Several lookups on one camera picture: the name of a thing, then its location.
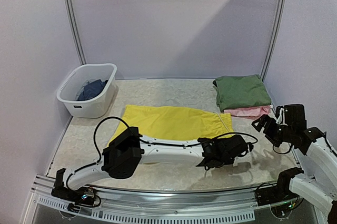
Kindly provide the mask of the green sleeveless shirt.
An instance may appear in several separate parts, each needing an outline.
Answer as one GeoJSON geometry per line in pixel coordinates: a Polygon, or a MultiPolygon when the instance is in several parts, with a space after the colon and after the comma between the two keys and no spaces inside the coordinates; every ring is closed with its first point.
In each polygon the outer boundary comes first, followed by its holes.
{"type": "Polygon", "coordinates": [[[221,76],[212,84],[220,111],[271,105],[271,98],[259,75],[221,76]]]}

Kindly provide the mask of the yellow garment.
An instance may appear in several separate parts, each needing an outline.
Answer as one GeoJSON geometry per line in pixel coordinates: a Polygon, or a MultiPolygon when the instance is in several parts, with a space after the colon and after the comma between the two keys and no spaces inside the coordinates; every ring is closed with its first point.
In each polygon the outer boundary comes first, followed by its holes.
{"type": "Polygon", "coordinates": [[[213,138],[233,131],[230,114],[188,107],[127,105],[122,119],[142,135],[165,140],[213,138]]]}

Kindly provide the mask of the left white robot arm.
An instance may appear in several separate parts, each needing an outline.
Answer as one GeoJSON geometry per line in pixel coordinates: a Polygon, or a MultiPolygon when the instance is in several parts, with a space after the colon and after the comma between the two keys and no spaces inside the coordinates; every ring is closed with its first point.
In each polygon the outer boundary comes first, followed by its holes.
{"type": "Polygon", "coordinates": [[[222,137],[170,141],[139,133],[137,127],[124,130],[103,149],[98,160],[75,169],[59,169],[52,193],[67,200],[83,194],[86,185],[101,179],[127,179],[138,165],[150,163],[188,164],[204,169],[232,165],[253,149],[241,133],[226,133],[222,137]]]}

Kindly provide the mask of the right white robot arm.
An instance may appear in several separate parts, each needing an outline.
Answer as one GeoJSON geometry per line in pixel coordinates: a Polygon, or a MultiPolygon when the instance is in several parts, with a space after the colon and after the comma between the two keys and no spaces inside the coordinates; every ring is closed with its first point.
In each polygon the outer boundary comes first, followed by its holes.
{"type": "MultiPolygon", "coordinates": [[[[275,146],[287,142],[311,159],[336,187],[336,150],[330,145],[326,134],[318,128],[306,127],[306,119],[301,115],[280,115],[281,121],[263,115],[252,122],[258,132],[275,146]]],[[[298,195],[318,208],[328,223],[336,223],[336,196],[324,191],[323,187],[305,175],[298,167],[279,173],[276,186],[271,189],[271,197],[283,201],[289,195],[298,195]]]]}

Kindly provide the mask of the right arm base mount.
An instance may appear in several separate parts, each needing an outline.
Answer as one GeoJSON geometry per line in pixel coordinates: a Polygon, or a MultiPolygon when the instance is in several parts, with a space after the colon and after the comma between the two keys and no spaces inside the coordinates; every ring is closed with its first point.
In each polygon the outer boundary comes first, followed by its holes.
{"type": "Polygon", "coordinates": [[[296,209],[302,204],[303,198],[290,191],[290,180],[303,173],[304,171],[301,168],[290,168],[279,173],[275,185],[268,182],[260,184],[254,192],[258,206],[274,204],[271,207],[271,211],[275,216],[279,215],[279,217],[281,217],[281,214],[290,213],[296,209]]]}

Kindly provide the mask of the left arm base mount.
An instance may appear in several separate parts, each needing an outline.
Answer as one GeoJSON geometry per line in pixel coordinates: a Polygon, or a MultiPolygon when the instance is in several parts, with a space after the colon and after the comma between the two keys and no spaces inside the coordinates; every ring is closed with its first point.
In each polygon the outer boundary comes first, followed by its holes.
{"type": "Polygon", "coordinates": [[[96,194],[97,191],[92,187],[80,187],[73,190],[66,186],[67,180],[64,182],[65,168],[62,168],[56,172],[55,182],[51,195],[55,198],[70,201],[67,206],[68,211],[79,212],[80,207],[97,208],[101,205],[102,200],[96,194]]]}

